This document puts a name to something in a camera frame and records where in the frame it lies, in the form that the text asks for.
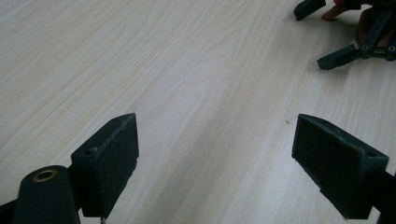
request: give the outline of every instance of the table surface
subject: table surface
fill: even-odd
[[[394,174],[395,63],[320,70],[359,11],[296,21],[297,4],[0,1],[0,203],[135,112],[140,158],[107,223],[345,223],[291,157],[297,115],[387,154]]]

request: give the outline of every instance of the clamp jaw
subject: clamp jaw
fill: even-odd
[[[291,156],[344,218],[396,223],[396,177],[389,157],[324,119],[299,115]]]
[[[346,0],[346,8],[348,9],[361,9],[361,4],[360,0]],[[355,47],[352,44],[317,60],[321,69],[330,70],[360,58],[383,58],[389,62],[396,60],[395,37],[389,41],[386,47],[380,48],[377,46],[389,27],[396,28],[396,1],[378,0],[372,4],[371,11],[375,22],[361,46]],[[324,6],[326,6],[325,0],[305,0],[294,9],[294,15],[297,21],[300,21]]]
[[[71,155],[72,165],[38,169],[21,182],[18,199],[0,206],[4,224],[76,224],[108,218],[139,157],[134,114],[112,119]]]

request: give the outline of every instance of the hole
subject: hole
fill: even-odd
[[[42,171],[33,177],[33,181],[35,182],[44,182],[49,179],[52,179],[54,176],[56,176],[58,172],[56,170],[45,170]]]
[[[95,154],[97,150],[98,150],[97,147],[91,147],[90,149],[85,150],[85,155],[91,156]]]
[[[374,154],[374,152],[367,152],[366,156],[370,157],[370,158],[374,158],[375,154]]]

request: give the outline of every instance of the wooden table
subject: wooden table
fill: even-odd
[[[296,116],[355,135],[394,173],[395,63],[320,70],[359,12],[296,21],[297,4],[1,1],[0,204],[135,112],[141,154],[108,223],[345,223],[291,158]]]

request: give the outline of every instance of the black plastic part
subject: black plastic part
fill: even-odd
[[[343,49],[339,49],[323,58],[317,60],[318,65],[323,70],[334,69],[346,63],[355,61],[361,57],[361,51],[355,48],[355,45],[349,45]]]
[[[297,5],[293,13],[297,21],[300,21],[324,6],[326,6],[325,0],[305,0]]]
[[[299,115],[291,156],[343,217],[369,216],[386,155],[327,120]]]
[[[16,200],[0,206],[0,223],[11,224],[14,218]]]
[[[387,23],[392,16],[393,10],[383,10],[379,12],[369,33],[364,38],[364,41],[361,44],[361,53],[363,54],[362,57],[365,56],[364,54],[373,52],[374,48],[378,45],[378,42],[384,35]]]
[[[44,167],[22,180],[12,223],[79,223],[65,167]]]
[[[107,218],[139,157],[135,114],[109,121],[71,157],[84,217]]]

